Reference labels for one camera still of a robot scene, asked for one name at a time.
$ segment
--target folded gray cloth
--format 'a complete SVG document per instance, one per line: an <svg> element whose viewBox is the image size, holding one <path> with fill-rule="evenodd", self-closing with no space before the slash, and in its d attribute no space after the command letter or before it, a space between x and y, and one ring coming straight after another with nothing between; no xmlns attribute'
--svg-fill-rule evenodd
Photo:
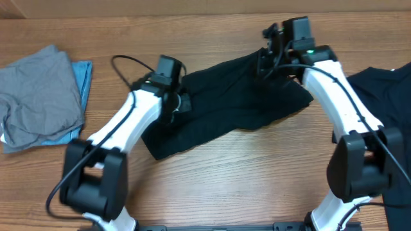
<svg viewBox="0 0 411 231"><path fill-rule="evenodd" d="M38 146L84 124L66 52L51 45L0 69L0 122L4 153Z"/></svg>

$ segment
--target blue cloth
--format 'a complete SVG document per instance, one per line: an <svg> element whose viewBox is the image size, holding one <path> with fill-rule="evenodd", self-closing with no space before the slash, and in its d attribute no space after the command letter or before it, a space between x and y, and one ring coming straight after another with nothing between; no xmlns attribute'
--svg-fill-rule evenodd
<svg viewBox="0 0 411 231"><path fill-rule="evenodd" d="M90 86L91 86L91 61L79 61L73 62L73 71L76 76L76 83L78 90L80 91L80 101L82 104L83 113L87 106L87 100L89 99ZM80 136L81 126L71 130L69 133L63 135L57 140L44 141L41 145L57 145L57 144L67 144L72 139L78 138Z"/></svg>

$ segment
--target wooden table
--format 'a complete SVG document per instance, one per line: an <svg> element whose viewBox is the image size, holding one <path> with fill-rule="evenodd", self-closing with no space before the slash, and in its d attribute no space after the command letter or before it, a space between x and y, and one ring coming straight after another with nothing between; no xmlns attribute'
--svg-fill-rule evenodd
<svg viewBox="0 0 411 231"><path fill-rule="evenodd" d="M109 65L132 55L151 66L160 54L188 72L211 67L265 46L261 30L301 14L115 17L0 21L0 66L56 44L73 60L93 61L83 138L120 108L127 88ZM368 66L391 69L411 61L411 13L309 14L317 44L329 44L350 75ZM123 61L130 81L146 70ZM318 103L255 132L233 131L155 161L139 141L130 155L133 217L143 225L244 225L300 221L328 191L326 166L335 145L332 125ZM0 155L0 230L76 230L86 221L47 217L44 202L60 180L65 146ZM55 200L52 208L70 215ZM383 208L364 208L353 221L386 230Z"/></svg>

